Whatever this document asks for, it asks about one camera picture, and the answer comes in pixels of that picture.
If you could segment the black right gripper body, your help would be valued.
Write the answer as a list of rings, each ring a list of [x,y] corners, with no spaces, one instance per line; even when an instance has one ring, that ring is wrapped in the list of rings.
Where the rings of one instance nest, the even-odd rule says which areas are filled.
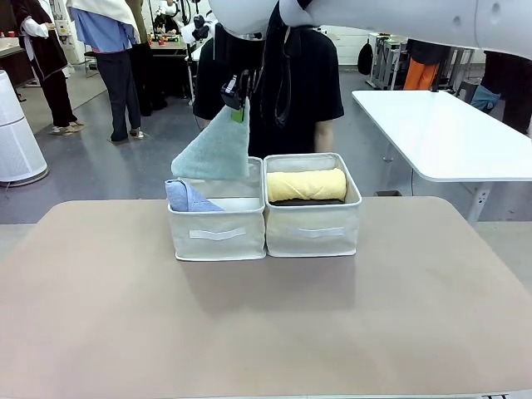
[[[236,74],[236,96],[239,100],[251,98],[260,81],[262,69],[243,70]]]

